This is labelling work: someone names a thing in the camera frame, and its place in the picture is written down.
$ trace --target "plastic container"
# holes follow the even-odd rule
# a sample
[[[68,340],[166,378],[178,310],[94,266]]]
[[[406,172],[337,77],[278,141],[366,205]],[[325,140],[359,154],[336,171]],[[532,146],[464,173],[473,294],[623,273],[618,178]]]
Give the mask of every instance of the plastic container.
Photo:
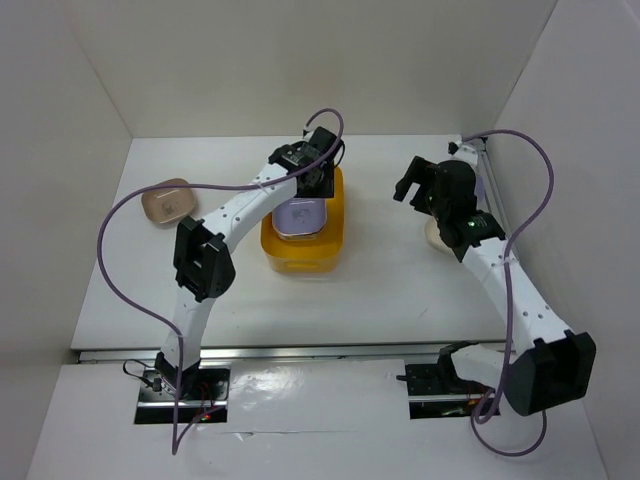
[[[283,240],[313,240],[327,223],[324,198],[292,198],[272,215],[273,228]]]
[[[189,185],[182,178],[172,178],[162,185]],[[177,222],[196,208],[196,197],[190,188],[165,188],[142,194],[142,208],[149,220],[158,225]]]
[[[283,239],[273,228],[273,214],[262,220],[260,243],[276,272],[326,273],[338,265],[344,242],[344,180],[339,168],[334,181],[334,196],[326,200],[327,221],[314,238]]]

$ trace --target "yellow container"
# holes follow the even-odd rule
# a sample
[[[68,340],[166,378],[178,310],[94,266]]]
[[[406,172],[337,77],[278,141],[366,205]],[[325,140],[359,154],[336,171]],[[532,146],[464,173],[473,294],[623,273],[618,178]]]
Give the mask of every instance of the yellow container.
[[[260,243],[269,265],[280,273],[326,273],[338,264],[344,242],[344,179],[335,170],[333,198],[327,199],[327,222],[315,238],[283,240],[273,228],[272,214],[262,219]]]

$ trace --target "white wall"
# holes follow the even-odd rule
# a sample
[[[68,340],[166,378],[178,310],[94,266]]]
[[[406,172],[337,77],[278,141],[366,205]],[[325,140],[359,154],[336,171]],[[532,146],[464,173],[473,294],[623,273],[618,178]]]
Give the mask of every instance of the white wall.
[[[598,346],[587,412],[612,480],[640,478],[640,1],[560,0],[499,127],[548,149],[549,210],[518,245],[551,303]],[[518,140],[494,143],[512,226],[540,201],[545,169]]]
[[[556,0],[63,0],[136,137],[492,125]]]
[[[131,136],[55,2],[0,3],[0,476],[24,478]]]

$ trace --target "white panel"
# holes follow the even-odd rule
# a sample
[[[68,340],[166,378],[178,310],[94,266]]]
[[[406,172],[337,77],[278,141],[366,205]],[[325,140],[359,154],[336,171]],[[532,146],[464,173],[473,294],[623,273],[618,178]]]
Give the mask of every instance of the white panel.
[[[556,0],[63,0],[136,137],[491,126]]]
[[[274,272],[259,228],[233,254],[237,277],[213,308],[205,346],[442,342],[504,338],[504,324],[481,285],[455,258],[428,247],[427,216],[393,201],[414,155],[448,158],[453,136],[352,136],[342,168],[345,243],[338,267],[315,276]],[[174,177],[244,184],[285,137],[136,139],[117,198]],[[197,192],[196,218],[231,194]],[[171,315],[176,298],[175,228],[151,224],[135,199],[105,235],[105,262],[117,285]],[[94,269],[73,340],[78,349],[158,348],[167,328],[111,293]]]
[[[340,378],[342,362],[333,365]],[[222,424],[200,425],[172,457],[170,425],[133,424],[137,392],[138,381],[119,365],[63,367],[29,479],[606,479],[580,402],[550,411],[545,442],[521,459],[489,453],[465,418],[412,420],[393,429],[375,428],[384,420],[374,419],[364,430],[238,435],[221,431]],[[375,395],[363,392],[363,403]],[[322,396],[314,400],[311,414],[334,407]],[[482,431],[496,446],[515,449],[539,429],[537,415],[503,416]]]
[[[0,476],[22,479],[131,137],[55,2],[0,2]]]
[[[228,423],[239,432],[406,428],[404,361],[242,362],[231,368]],[[318,408],[318,403],[331,405]]]
[[[629,411],[638,375],[640,237],[639,2],[561,0],[498,126],[522,129],[551,156],[556,193],[519,243],[551,305],[598,346],[587,412],[613,480],[640,478],[640,429]],[[519,140],[492,149],[511,225],[546,189]]]

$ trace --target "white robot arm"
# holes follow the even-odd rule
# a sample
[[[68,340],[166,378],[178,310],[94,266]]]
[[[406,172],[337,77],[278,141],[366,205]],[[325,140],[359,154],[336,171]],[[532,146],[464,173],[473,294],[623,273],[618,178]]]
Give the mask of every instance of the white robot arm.
[[[289,172],[280,165],[266,165],[256,177],[256,182],[266,182],[285,177]],[[210,232],[221,234],[229,254],[232,254],[240,240],[258,225],[278,205],[296,196],[297,181],[290,178],[271,187],[250,190],[237,194],[214,212],[205,215],[201,222]],[[205,298],[198,302],[187,286],[178,287],[178,296],[173,312],[173,323],[184,337],[184,368],[200,361],[202,336],[207,326],[209,314],[217,297]],[[160,350],[171,365],[178,365],[178,337],[171,330]]]
[[[198,221],[186,217],[179,223],[173,259],[178,292],[172,319],[184,345],[179,395],[185,395],[196,380],[209,314],[235,279],[231,254],[238,243],[278,205],[296,195],[332,196],[333,160],[343,145],[336,135],[318,127],[301,141],[276,149],[255,177],[255,189],[237,194]],[[303,169],[306,173],[293,176]],[[171,330],[155,360],[155,368],[170,387],[176,384],[179,348],[178,336]]]
[[[507,322],[505,262],[512,280],[515,361],[507,370],[505,396],[520,415],[530,415],[581,398],[587,391],[596,347],[588,333],[576,335],[544,301],[517,259],[503,258],[505,233],[495,218],[477,209],[477,156],[469,145],[439,164],[415,157],[396,185],[404,200],[410,186],[415,210],[435,218],[442,242],[482,284]],[[470,342],[444,348],[438,362],[446,381],[471,380],[497,388],[503,355]]]

